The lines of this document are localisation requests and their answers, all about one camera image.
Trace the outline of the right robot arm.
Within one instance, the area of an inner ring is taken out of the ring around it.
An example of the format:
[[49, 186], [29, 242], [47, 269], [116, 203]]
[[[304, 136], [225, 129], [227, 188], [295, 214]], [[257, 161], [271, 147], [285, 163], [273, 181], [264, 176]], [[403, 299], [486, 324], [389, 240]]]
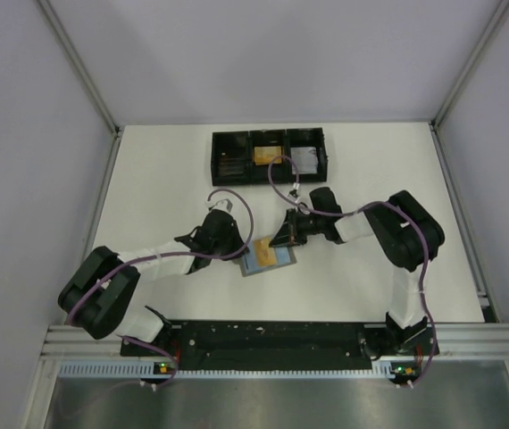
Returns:
[[272, 248], [303, 246], [313, 235], [323, 235], [337, 245], [373, 237], [393, 266], [384, 327], [364, 331], [360, 339], [363, 354], [375, 359], [385, 352], [415, 352], [426, 332], [434, 340], [434, 318], [428, 308], [424, 281], [430, 261], [445, 242], [440, 224], [406, 190], [351, 215], [343, 214], [328, 187], [311, 191], [310, 200], [311, 206], [298, 204], [286, 212], [270, 241]]

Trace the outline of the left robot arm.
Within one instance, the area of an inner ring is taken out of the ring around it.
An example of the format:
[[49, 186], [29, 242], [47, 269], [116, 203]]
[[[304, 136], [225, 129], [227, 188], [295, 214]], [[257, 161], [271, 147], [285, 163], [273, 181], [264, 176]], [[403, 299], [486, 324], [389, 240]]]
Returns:
[[138, 302], [137, 292], [162, 278], [189, 275], [212, 260], [232, 260], [246, 252], [233, 216], [211, 209], [191, 233], [157, 248], [116, 253], [106, 246], [90, 252], [61, 291], [57, 302], [68, 324], [82, 328], [93, 339], [109, 335], [153, 341], [168, 322], [160, 313]]

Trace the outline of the grey card holder wallet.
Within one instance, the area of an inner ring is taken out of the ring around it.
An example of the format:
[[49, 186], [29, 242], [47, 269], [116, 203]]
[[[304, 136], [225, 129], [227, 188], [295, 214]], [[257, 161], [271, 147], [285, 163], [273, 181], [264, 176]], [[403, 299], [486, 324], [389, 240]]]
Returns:
[[292, 248], [272, 248], [270, 242], [271, 239], [265, 237], [249, 243], [247, 252], [239, 259], [241, 273], [244, 277], [296, 263]]

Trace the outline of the gold credit card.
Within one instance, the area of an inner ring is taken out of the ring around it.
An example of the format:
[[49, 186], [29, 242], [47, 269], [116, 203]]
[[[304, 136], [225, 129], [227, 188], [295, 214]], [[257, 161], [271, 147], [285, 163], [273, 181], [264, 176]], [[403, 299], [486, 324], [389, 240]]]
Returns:
[[254, 241], [254, 256], [256, 263], [261, 268], [275, 266], [278, 257], [274, 248], [269, 246], [271, 238], [265, 237]]

